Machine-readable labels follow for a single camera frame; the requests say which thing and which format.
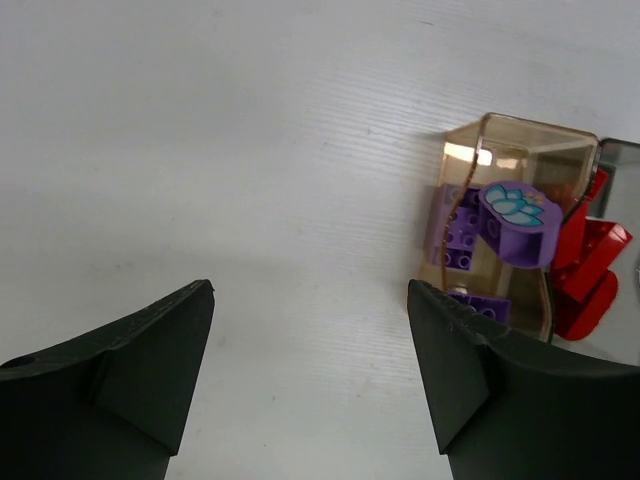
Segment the purple square lego brick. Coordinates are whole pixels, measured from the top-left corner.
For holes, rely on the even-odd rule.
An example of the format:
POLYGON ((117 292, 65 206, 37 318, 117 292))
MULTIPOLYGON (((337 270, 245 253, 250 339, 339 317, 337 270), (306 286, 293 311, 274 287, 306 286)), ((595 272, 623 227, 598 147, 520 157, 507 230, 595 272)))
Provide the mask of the purple square lego brick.
MULTIPOLYGON (((460 191, 461 186, 452 183, 443 183, 435 191, 425 239, 428 266, 436 267, 440 263, 444 227, 460 191)), ((445 266, 450 270, 463 273, 480 270, 483 250, 478 243, 481 226, 478 193, 479 189, 473 186, 465 191, 444 237, 445 266)))

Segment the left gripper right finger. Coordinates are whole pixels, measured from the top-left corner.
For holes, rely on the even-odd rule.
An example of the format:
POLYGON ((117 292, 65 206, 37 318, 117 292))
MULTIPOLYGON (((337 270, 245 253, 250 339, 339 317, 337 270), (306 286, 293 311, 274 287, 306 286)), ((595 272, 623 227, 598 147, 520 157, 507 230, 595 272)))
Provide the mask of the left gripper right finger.
POLYGON ((439 452, 456 479, 635 479, 639 370, 535 340, 408 285, 439 452))

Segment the red flower lego piece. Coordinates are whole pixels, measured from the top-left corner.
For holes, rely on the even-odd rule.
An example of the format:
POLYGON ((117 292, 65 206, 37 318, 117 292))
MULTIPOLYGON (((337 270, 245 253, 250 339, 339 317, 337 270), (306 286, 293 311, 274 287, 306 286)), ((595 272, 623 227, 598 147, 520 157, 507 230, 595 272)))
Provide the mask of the red flower lego piece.
POLYGON ((616 222, 588 215, 609 181, 609 172, 599 167, 586 194, 563 224, 551 265, 551 284, 577 301, 583 300, 613 261, 633 240, 616 222))

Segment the purple lego piece with butterfly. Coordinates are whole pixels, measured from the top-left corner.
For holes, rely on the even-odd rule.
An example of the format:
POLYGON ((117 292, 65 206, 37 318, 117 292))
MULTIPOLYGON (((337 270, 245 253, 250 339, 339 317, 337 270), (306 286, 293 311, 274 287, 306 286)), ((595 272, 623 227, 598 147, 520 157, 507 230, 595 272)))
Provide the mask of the purple lego piece with butterfly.
POLYGON ((519 269, 551 263, 563 220, 558 204, 518 181, 488 184, 478 200, 480 236, 501 261, 519 269))

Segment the purple curved lego brick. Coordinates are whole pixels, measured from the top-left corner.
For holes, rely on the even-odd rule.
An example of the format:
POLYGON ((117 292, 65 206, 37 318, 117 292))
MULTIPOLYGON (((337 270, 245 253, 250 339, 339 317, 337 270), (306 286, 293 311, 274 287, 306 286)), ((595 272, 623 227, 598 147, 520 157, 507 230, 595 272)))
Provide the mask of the purple curved lego brick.
POLYGON ((498 323, 506 324, 509 320, 511 301, 508 299, 471 295, 455 291, 448 292, 448 295, 459 303, 498 323))

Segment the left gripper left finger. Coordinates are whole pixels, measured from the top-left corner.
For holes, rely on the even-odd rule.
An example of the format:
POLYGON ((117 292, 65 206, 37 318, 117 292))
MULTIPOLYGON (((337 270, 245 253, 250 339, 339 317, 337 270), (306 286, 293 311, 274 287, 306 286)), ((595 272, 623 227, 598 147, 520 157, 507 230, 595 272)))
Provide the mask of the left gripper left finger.
POLYGON ((214 313, 196 280, 1 366, 4 479, 162 479, 185 431, 214 313))

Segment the red curved lego brick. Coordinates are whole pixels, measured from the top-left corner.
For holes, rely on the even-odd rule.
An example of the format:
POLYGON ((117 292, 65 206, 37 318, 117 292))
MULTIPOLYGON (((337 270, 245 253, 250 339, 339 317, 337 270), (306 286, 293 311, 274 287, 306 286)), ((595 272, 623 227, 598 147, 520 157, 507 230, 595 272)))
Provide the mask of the red curved lego brick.
POLYGON ((586 297, 577 301, 561 290, 554 290, 554 333, 567 341, 586 339, 599 325, 618 294, 616 274, 607 270, 586 297))

